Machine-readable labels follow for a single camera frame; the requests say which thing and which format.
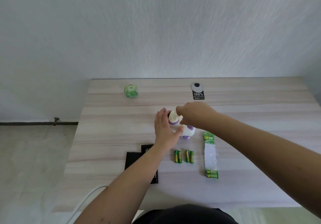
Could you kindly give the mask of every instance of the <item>wooden table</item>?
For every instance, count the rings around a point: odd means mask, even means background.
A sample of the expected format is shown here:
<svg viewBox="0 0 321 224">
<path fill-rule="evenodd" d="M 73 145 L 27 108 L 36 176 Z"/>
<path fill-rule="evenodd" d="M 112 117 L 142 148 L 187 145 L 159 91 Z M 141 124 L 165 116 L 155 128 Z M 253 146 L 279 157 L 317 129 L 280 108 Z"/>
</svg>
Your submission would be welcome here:
<svg viewBox="0 0 321 224">
<path fill-rule="evenodd" d="M 127 151 L 140 152 L 142 144 L 154 143 L 156 112 L 193 101 L 192 82 L 203 85 L 204 102 L 218 112 L 321 153 L 321 108 L 297 77 L 92 80 L 54 211 L 71 211 L 91 189 L 123 172 Z M 137 85 L 137 98 L 124 95 L 128 84 Z M 202 134 L 197 129 L 189 140 L 179 139 L 176 149 L 193 150 L 195 164 L 175 164 L 173 152 L 168 153 L 158 169 L 159 184 L 150 185 L 140 210 L 183 203 L 298 206 L 217 137 L 219 179 L 206 178 Z"/>
</svg>

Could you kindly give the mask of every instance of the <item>white cable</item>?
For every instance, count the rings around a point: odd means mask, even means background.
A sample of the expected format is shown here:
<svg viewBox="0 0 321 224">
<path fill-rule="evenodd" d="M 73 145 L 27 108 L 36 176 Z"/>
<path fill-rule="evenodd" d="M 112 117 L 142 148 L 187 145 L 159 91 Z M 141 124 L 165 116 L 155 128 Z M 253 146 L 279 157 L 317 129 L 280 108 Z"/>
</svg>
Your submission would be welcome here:
<svg viewBox="0 0 321 224">
<path fill-rule="evenodd" d="M 82 201 L 75 207 L 75 209 L 72 211 L 71 216 L 69 218 L 69 220 L 66 222 L 66 224 L 68 224 L 70 222 L 70 220 L 74 217 L 74 215 L 77 213 L 77 211 L 80 209 L 80 207 L 83 205 L 83 203 L 89 198 L 89 196 L 91 196 L 96 190 L 100 189 L 100 188 L 105 188 L 108 187 L 108 185 L 102 185 L 102 186 L 98 186 L 96 188 L 94 188 L 93 190 L 91 190 L 83 199 Z"/>
</svg>

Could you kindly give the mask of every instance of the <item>forearm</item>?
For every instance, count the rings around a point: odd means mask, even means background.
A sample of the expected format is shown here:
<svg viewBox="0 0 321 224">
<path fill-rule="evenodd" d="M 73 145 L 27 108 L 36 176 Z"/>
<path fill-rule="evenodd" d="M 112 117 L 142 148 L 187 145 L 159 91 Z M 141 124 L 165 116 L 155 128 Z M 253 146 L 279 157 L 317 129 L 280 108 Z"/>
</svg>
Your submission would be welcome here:
<svg viewBox="0 0 321 224">
<path fill-rule="evenodd" d="M 320 154 L 216 112 L 204 129 L 240 151 L 294 200 L 321 217 Z"/>
<path fill-rule="evenodd" d="M 101 192 L 75 224 L 131 223 L 166 153 L 154 145 Z"/>
</svg>

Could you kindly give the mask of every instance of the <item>person's right hand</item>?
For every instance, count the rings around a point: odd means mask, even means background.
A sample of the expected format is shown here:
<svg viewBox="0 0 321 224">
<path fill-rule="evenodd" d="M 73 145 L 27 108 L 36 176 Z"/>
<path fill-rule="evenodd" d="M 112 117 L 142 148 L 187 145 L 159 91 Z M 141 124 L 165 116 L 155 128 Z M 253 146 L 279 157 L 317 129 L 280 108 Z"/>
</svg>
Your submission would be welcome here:
<svg viewBox="0 0 321 224">
<path fill-rule="evenodd" d="M 176 107 L 176 113 L 178 116 L 183 116 L 180 124 L 206 130 L 206 124 L 211 120 L 215 120 L 213 116 L 217 112 L 206 103 L 187 102 L 184 106 Z"/>
</svg>

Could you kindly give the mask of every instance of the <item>person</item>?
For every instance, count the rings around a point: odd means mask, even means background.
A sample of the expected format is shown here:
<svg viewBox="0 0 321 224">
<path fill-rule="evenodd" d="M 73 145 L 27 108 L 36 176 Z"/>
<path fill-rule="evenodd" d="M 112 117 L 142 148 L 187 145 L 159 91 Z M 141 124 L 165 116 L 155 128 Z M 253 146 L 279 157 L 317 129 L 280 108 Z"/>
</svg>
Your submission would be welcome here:
<svg viewBox="0 0 321 224">
<path fill-rule="evenodd" d="M 154 146 L 120 174 L 80 214 L 75 224 L 131 223 L 163 157 L 172 149 L 184 126 L 170 129 L 165 108 L 155 116 Z M 291 141 L 256 129 L 216 112 L 202 102 L 178 106 L 181 124 L 213 133 L 229 143 L 284 192 L 321 218 L 321 155 Z M 152 210 L 139 223 L 236 223 L 228 214 L 197 205 Z"/>
</svg>

